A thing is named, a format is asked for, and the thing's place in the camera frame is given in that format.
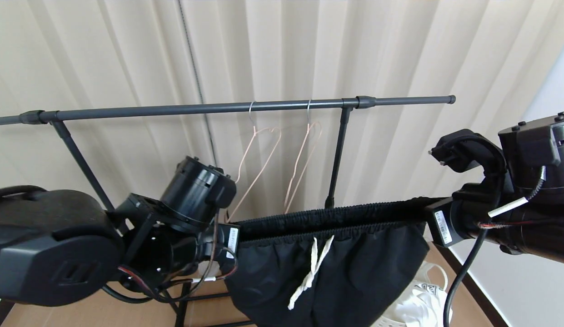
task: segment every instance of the wire hanger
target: wire hanger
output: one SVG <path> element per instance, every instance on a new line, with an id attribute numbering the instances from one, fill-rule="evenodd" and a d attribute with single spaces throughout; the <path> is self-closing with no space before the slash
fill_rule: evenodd
<path id="1" fill-rule="evenodd" d="M 249 152 L 249 149 L 251 147 L 251 144 L 253 143 L 253 140 L 255 139 L 255 137 L 260 134 L 261 132 L 264 131 L 269 131 L 270 133 L 276 132 L 278 131 L 278 140 L 276 141 L 276 144 L 274 145 L 274 148 L 272 149 L 270 155 L 268 156 L 268 159 L 266 159 L 263 167 L 261 168 L 260 172 L 257 174 L 257 176 L 253 179 L 253 182 L 251 182 L 249 188 L 247 188 L 246 192 L 244 193 L 244 196 L 242 196 L 242 198 L 240 199 L 240 202 L 238 202 L 238 205 L 236 205 L 236 207 L 234 208 L 234 210 L 232 211 L 231 215 L 228 215 L 225 217 L 225 222 L 230 222 L 231 219 L 234 217 L 235 212 L 238 210 L 238 208 L 240 207 L 241 203 L 244 202 L 244 199 L 247 196 L 247 193 L 249 193 L 249 191 L 251 190 L 251 188 L 254 186 L 255 182 L 257 182 L 257 179 L 260 178 L 261 174 L 264 172 L 265 167 L 268 165 L 268 163 L 270 162 L 270 159 L 272 158 L 272 155 L 274 155 L 274 151 L 276 151 L 276 148 L 278 147 L 278 144 L 280 143 L 280 139 L 282 139 L 282 130 L 280 130 L 280 128 L 263 128 L 260 130 L 257 130 L 256 126 L 255 126 L 255 122 L 253 121 L 253 118 L 251 117 L 251 107 L 253 106 L 254 101 L 252 101 L 249 105 L 249 110 L 248 110 L 248 114 L 249 114 L 249 120 L 251 120 L 251 124 L 253 125 L 253 136 L 251 136 L 251 139 L 249 141 L 249 144 L 247 145 L 246 151 L 244 152 L 244 156 L 242 157 L 242 161 L 240 162 L 240 167 L 238 167 L 238 178 L 235 180 L 235 183 L 237 184 L 240 181 L 240 177 L 241 177 L 241 173 L 242 173 L 242 165 L 244 165 L 244 161 L 247 157 L 247 153 Z"/>
<path id="2" fill-rule="evenodd" d="M 308 118 L 307 128 L 306 128 L 306 135 L 304 136 L 304 140 L 302 141 L 302 146 L 300 147 L 300 152 L 298 152 L 298 157 L 296 158 L 296 162 L 294 163 L 294 173 L 292 173 L 292 178 L 290 178 L 290 183 L 288 184 L 288 190 L 286 190 L 286 198 L 284 199 L 284 213 L 288 213 L 290 210 L 290 205 L 294 200 L 294 195 L 296 195 L 296 191 L 298 190 L 298 185 L 300 185 L 300 181 L 302 181 L 302 176 L 304 176 L 304 172 L 308 163 L 310 162 L 310 158 L 316 149 L 316 145 L 319 142 L 320 136 L 322 136 L 322 125 L 319 122 L 315 122 L 314 124 L 310 124 L 310 102 L 312 100 L 308 100 L 308 106 L 306 107 L 306 116 Z M 294 182 L 294 177 L 296 176 L 296 169 L 298 169 L 298 161 L 300 161 L 300 156 L 302 155 L 302 151 L 304 149 L 304 145 L 306 140 L 308 139 L 308 135 L 310 131 L 314 128 L 314 126 L 318 125 L 320 127 L 320 132 L 316 140 L 314 141 L 314 145 L 312 146 L 312 150 L 310 151 L 308 158 L 304 164 L 304 168 L 302 168 L 302 172 L 300 172 L 300 177 L 298 178 L 298 182 L 296 182 L 296 186 L 294 186 L 294 192 L 292 192 L 292 196 L 290 196 L 290 189 L 292 188 L 292 183 Z"/>

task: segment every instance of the white plastic bag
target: white plastic bag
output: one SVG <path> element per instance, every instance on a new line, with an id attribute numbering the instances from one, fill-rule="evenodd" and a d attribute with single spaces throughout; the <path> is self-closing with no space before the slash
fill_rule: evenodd
<path id="1" fill-rule="evenodd" d="M 444 275 L 443 287 L 431 283 L 427 276 L 433 267 Z M 371 327 L 443 327 L 447 287 L 448 275 L 444 269 L 424 261 L 411 284 Z"/>

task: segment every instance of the dark baseboard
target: dark baseboard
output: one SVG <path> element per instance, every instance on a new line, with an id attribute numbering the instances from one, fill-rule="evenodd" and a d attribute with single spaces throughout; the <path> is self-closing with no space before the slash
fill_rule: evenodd
<path id="1" fill-rule="evenodd" d="M 3 323 L 3 321 L 5 320 L 5 318 L 7 318 L 7 315 L 9 314 L 9 311 L 11 311 L 12 307 L 13 307 L 13 302 L 1 300 L 1 302 L 0 302 L 0 326 Z"/>
<path id="2" fill-rule="evenodd" d="M 462 264 L 459 262 L 458 258 L 450 251 L 448 248 L 436 247 L 444 259 L 449 263 L 455 273 L 458 273 L 462 269 Z M 492 306 L 492 302 L 484 295 L 484 292 L 478 287 L 473 278 L 469 273 L 464 277 L 463 284 L 469 293 L 473 296 L 474 300 L 478 303 L 479 307 L 482 308 L 484 314 L 487 315 L 488 319 L 494 325 L 494 327 L 509 327 L 506 321 L 502 318 L 498 310 Z"/>

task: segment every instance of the hanger hook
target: hanger hook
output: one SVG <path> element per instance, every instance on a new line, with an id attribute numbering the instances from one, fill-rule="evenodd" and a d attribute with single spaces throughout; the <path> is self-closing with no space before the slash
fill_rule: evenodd
<path id="1" fill-rule="evenodd" d="M 249 104 L 249 111 L 247 112 L 249 114 L 249 120 L 251 120 L 251 124 L 253 124 L 253 127 L 255 128 L 255 122 L 253 121 L 253 118 L 251 117 L 251 107 L 253 106 L 255 101 L 252 101 Z"/>
<path id="2" fill-rule="evenodd" d="M 310 124 L 310 102 L 312 99 L 308 100 L 308 106 L 306 107 L 306 116 L 308 117 L 308 124 Z"/>

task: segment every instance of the robotic arm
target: robotic arm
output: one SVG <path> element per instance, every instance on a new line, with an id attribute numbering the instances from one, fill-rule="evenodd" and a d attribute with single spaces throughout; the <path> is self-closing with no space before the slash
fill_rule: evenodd
<path id="1" fill-rule="evenodd" d="M 485 175 L 425 209 L 434 243 L 477 238 L 477 246 L 488 240 L 509 254 L 564 263 L 564 112 L 499 136 L 502 149 L 469 130 L 444 136 L 431 149 L 456 172 L 481 165 Z M 1 189 L 0 298 L 61 306 L 103 288 L 125 302 L 176 302 L 166 288 L 199 262 L 230 267 L 221 277 L 235 271 L 238 227 L 214 219 L 235 192 L 221 169 L 190 157 L 159 200 L 130 194 L 112 213 L 78 191 Z M 107 287 L 109 281 L 145 297 L 128 298 Z"/>

